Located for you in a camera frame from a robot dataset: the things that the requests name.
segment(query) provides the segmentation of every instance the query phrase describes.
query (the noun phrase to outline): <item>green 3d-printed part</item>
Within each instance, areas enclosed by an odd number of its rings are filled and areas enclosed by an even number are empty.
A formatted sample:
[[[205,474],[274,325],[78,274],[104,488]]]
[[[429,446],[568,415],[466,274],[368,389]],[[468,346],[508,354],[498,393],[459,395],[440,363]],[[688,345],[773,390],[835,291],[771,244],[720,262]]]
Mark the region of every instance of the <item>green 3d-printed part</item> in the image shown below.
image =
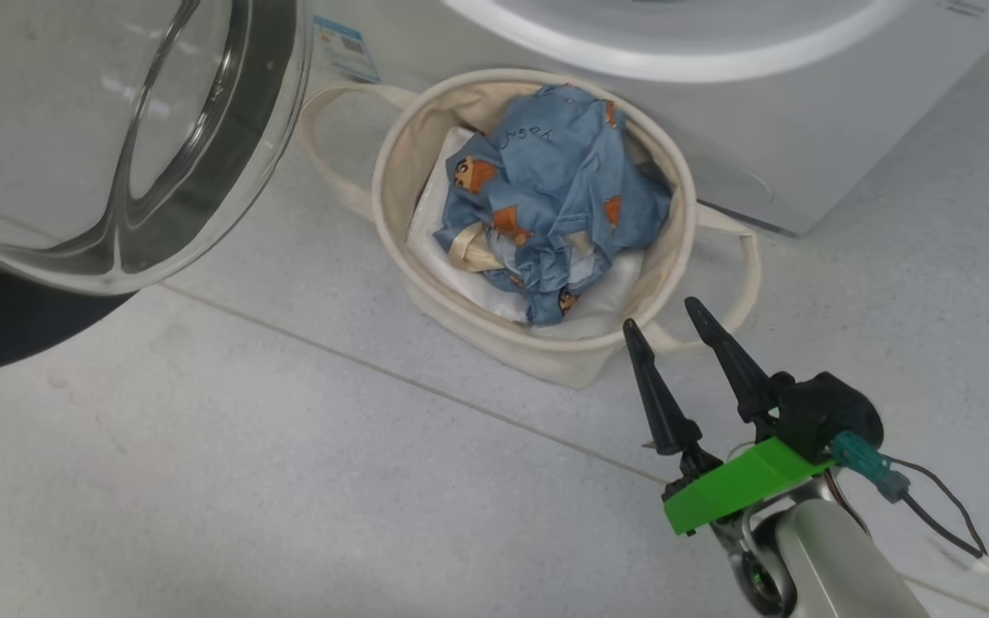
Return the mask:
[[[810,464],[780,439],[750,447],[734,460],[698,478],[663,506],[678,535],[794,488],[837,462]]]

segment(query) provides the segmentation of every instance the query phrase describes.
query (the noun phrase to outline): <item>gray tile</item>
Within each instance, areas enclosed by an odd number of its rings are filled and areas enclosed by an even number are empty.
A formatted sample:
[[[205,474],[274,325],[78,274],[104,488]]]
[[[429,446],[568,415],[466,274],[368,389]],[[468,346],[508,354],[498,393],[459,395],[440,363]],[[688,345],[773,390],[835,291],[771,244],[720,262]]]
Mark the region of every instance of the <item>gray tile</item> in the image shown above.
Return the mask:
[[[153,289],[0,369],[0,615],[753,615],[659,490]]]
[[[989,606],[967,605],[921,586],[910,588],[933,618],[989,618]]]
[[[353,179],[370,175],[391,118],[354,101],[325,122]],[[827,369],[867,392],[889,452],[953,482],[989,540],[989,55],[816,231],[766,240],[761,306],[739,340],[769,371]],[[699,239],[679,296],[726,305],[738,279],[726,241]],[[410,306],[373,227],[342,211],[301,148],[231,238],[173,285],[648,473],[676,473],[675,461],[640,447],[647,427],[623,356],[573,391],[456,340]],[[679,304],[663,322],[689,333]],[[750,437],[708,352],[659,365],[710,450]],[[863,510],[896,566],[989,603],[988,580],[952,566],[906,509],[884,508],[866,489]],[[926,504],[945,513],[942,499]]]

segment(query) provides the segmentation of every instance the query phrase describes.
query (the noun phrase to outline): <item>teal connector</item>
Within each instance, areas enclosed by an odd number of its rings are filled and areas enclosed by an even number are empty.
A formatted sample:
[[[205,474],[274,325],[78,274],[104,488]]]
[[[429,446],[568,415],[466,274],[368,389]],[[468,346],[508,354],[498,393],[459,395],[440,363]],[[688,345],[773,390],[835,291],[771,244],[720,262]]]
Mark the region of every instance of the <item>teal connector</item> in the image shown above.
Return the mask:
[[[831,453],[841,465],[876,485],[880,495],[892,504],[907,495],[909,478],[892,470],[891,462],[856,433],[843,431],[835,435]]]

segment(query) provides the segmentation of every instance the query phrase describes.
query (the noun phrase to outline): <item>laundry basket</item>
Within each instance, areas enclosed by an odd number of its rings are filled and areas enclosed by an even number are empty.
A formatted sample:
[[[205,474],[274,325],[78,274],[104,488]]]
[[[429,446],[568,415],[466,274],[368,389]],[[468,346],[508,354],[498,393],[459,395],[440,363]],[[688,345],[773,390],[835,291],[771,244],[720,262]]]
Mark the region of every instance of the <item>laundry basket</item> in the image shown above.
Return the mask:
[[[511,367],[540,379],[582,388],[593,382],[613,351],[623,347],[619,324],[604,336],[574,341],[534,336],[527,325],[499,318],[442,284],[407,246],[407,231],[417,200],[429,174],[443,168],[439,152],[448,131],[454,126],[492,130],[505,116],[510,101],[550,83],[570,83],[615,102],[628,119],[629,137],[643,146],[674,189],[670,216],[646,252],[640,278],[624,308],[625,316],[639,322],[656,353],[700,345],[678,341],[654,319],[682,279],[695,230],[698,226],[711,227],[734,234],[742,242],[746,278],[742,293],[723,320],[725,328],[738,328],[749,316],[761,288],[761,259],[754,231],[729,216],[699,206],[689,167],[674,141],[635,106],[590,83],[534,70],[474,71],[446,79],[423,94],[392,86],[338,83],[319,90],[307,101],[300,113],[299,130],[314,164],[343,203],[376,223],[388,255],[403,275],[409,297],[424,313]],[[381,146],[372,191],[332,171],[323,161],[315,137],[318,115],[348,93],[376,95],[402,110]]]

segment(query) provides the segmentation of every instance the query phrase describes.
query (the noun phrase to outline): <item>floor tile grout line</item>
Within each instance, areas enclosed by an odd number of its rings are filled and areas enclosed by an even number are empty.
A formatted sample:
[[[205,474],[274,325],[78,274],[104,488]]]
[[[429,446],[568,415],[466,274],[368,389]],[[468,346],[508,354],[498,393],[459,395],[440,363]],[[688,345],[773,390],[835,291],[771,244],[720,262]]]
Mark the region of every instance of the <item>floor tile grout line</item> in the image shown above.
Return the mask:
[[[361,367],[373,369],[373,371],[380,374],[384,374],[385,376],[390,377],[390,379],[399,380],[399,382],[408,384],[410,386],[414,386],[416,388],[421,388],[421,390],[429,392],[429,394],[448,399],[450,400],[450,402],[453,403],[459,403],[460,406],[464,406],[466,408],[470,408],[471,410],[475,410],[479,412],[479,414],[487,415],[488,417],[494,418],[496,420],[500,420],[502,422],[505,422],[507,425],[511,425],[517,427],[518,429],[522,429],[534,435],[537,435],[537,437],[539,438],[549,439],[549,441],[555,442],[557,445],[566,446],[568,447],[568,449],[572,449],[574,451],[578,451],[579,453],[587,455],[588,457],[593,457],[596,458],[597,460],[604,461],[609,465],[615,465],[616,467],[619,467],[619,469],[625,470],[625,472],[631,472],[632,474],[636,474],[637,476],[646,478],[648,481],[656,482],[659,485],[666,485],[668,482],[664,478],[660,478],[651,473],[644,472],[644,470],[636,469],[636,467],[629,466],[625,463],[616,461],[612,457],[606,457],[601,453],[597,453],[596,451],[587,449],[587,447],[585,446],[576,445],[576,443],[570,442],[568,441],[568,439],[563,439],[558,437],[558,435],[554,435],[542,429],[537,429],[537,427],[527,425],[527,423],[507,417],[507,415],[499,414],[499,412],[495,412],[493,410],[484,408],[483,406],[479,406],[478,403],[468,402],[468,400],[457,397],[456,395],[451,394],[451,392],[446,392],[440,390],[440,388],[428,386],[427,384],[417,382],[417,380],[415,379],[410,379],[410,377],[397,374],[396,372],[393,372],[391,369],[380,367],[377,364],[370,363],[370,361],[368,360],[358,359],[358,357],[353,356],[352,354],[347,354],[345,352],[342,352],[341,349],[331,348],[330,345],[319,343],[318,341],[314,341],[313,339],[307,339],[307,337],[305,336],[300,336],[300,334],[289,331],[283,327],[278,327],[278,325],[270,324],[270,322],[266,322],[262,319],[255,318],[254,316],[248,316],[248,314],[240,312],[240,310],[232,309],[231,306],[224,306],[219,304],[219,302],[215,302],[213,300],[209,300],[208,298],[197,296],[197,294],[190,293],[187,292],[187,290],[170,285],[168,284],[168,282],[161,282],[161,284],[158,285],[160,285],[160,287],[164,289],[169,290],[169,292],[180,294],[180,296],[184,296],[186,298],[189,298],[190,300],[195,300],[196,302],[200,302],[200,304],[211,306],[211,308],[216,309],[218,312],[224,312],[230,314],[230,316],[239,318],[240,320],[251,322],[251,324],[258,325],[258,327],[262,327],[264,329],[280,334],[280,336],[285,336],[288,339],[292,339],[295,341],[299,341],[300,343],[310,345],[310,347],[321,349],[321,351],[323,352],[341,357],[341,359],[350,361],[350,363],[356,363],[358,365],[361,365]]]
[[[941,590],[941,588],[938,588],[937,586],[934,586],[929,582],[923,582],[922,579],[914,578],[911,575],[907,575],[903,571],[899,571],[899,575],[903,578],[903,580],[906,580],[906,582],[909,584],[914,584],[919,588],[925,588],[931,593],[937,593],[938,595],[951,599],[951,601],[962,603],[962,605],[967,605],[968,607],[972,607],[979,611],[984,611],[984,613],[986,614],[989,614],[989,607],[984,605],[984,603],[977,603],[972,601],[972,599],[965,598],[954,593],[950,593],[950,591],[943,591]]]

